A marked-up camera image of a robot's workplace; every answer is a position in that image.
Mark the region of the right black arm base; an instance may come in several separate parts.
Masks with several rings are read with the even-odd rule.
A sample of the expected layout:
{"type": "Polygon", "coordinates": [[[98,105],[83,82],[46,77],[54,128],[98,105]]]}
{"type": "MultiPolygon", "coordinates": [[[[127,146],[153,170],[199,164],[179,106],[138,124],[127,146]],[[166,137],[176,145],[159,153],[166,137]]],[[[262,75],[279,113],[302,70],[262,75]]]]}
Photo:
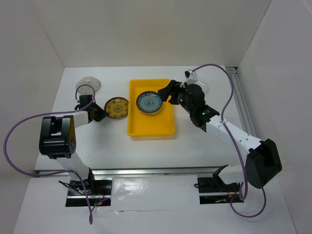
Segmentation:
{"type": "Polygon", "coordinates": [[[194,187],[199,192],[199,202],[203,204],[225,204],[242,202],[238,197],[239,184],[224,184],[221,180],[213,177],[198,177],[194,187]]]}

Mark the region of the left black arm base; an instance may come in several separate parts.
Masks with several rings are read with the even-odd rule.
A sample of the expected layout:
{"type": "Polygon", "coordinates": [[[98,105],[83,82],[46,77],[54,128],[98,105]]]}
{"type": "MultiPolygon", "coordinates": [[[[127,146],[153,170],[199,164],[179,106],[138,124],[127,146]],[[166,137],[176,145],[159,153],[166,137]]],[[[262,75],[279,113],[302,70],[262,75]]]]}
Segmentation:
{"type": "MultiPolygon", "coordinates": [[[[81,187],[74,187],[71,183],[58,181],[61,185],[68,189],[66,197],[66,207],[86,207],[87,201],[85,199],[84,190],[81,187]]],[[[111,206],[112,193],[112,179],[95,180],[95,187],[93,189],[87,188],[87,194],[91,207],[96,203],[98,206],[111,206]]]]}

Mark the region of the clear glass plate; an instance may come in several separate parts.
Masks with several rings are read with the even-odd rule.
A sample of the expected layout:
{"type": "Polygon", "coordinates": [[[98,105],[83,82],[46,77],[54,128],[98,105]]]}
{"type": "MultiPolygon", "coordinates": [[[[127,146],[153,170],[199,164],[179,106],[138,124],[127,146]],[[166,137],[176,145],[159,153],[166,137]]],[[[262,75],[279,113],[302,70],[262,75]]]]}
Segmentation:
{"type": "Polygon", "coordinates": [[[198,86],[201,88],[202,92],[203,92],[205,95],[208,94],[208,92],[209,92],[209,86],[208,86],[208,84],[206,84],[205,82],[202,82],[202,81],[197,81],[197,82],[196,82],[196,85],[198,85],[198,86]]]}
{"type": "Polygon", "coordinates": [[[101,82],[95,77],[84,77],[76,84],[76,90],[81,95],[92,95],[101,87],[101,82]]]}

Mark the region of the teal green plate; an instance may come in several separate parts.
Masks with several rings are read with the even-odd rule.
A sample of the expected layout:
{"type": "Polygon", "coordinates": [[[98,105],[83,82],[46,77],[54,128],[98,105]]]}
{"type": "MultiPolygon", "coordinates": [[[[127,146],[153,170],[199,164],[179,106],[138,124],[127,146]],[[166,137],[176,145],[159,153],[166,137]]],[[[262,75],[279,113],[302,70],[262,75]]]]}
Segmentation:
{"type": "Polygon", "coordinates": [[[136,99],[137,108],[144,114],[155,114],[162,108],[162,99],[154,91],[141,93],[136,99]]]}

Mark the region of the yellow brown patterned plate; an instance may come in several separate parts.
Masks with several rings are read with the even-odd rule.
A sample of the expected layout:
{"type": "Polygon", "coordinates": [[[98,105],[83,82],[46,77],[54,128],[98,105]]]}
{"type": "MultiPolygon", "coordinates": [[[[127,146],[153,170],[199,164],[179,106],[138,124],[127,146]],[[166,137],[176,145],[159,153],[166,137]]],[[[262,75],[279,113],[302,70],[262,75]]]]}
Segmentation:
{"type": "Polygon", "coordinates": [[[104,110],[113,119],[124,118],[128,115],[129,101],[123,97],[114,97],[105,103],[104,110]]]}

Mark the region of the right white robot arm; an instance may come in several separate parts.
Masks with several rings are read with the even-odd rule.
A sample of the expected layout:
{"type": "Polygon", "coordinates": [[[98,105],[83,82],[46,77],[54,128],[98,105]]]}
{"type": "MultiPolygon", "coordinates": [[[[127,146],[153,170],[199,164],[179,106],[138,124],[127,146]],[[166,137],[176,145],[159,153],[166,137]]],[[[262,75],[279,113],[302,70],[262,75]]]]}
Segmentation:
{"type": "Polygon", "coordinates": [[[162,101],[182,106],[196,127],[228,144],[237,144],[243,164],[222,167],[213,178],[216,190],[224,191],[230,184],[245,181],[262,189],[282,170],[276,144],[271,139],[256,138],[222,119],[218,111],[206,104],[199,85],[181,87],[180,82],[171,80],[165,88],[158,90],[158,94],[162,101]]]}

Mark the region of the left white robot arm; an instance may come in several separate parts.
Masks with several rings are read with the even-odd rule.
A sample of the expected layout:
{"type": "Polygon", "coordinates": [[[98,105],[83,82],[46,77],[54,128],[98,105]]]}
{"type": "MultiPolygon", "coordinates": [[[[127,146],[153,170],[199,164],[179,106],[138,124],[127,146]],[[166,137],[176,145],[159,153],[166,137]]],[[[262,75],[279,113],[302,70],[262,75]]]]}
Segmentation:
{"type": "Polygon", "coordinates": [[[76,152],[76,128],[93,121],[100,122],[108,113],[96,104],[93,95],[79,96],[75,110],[71,115],[42,119],[39,151],[58,162],[64,170],[70,171],[71,186],[89,195],[96,190],[96,182],[92,170],[76,152]]]}

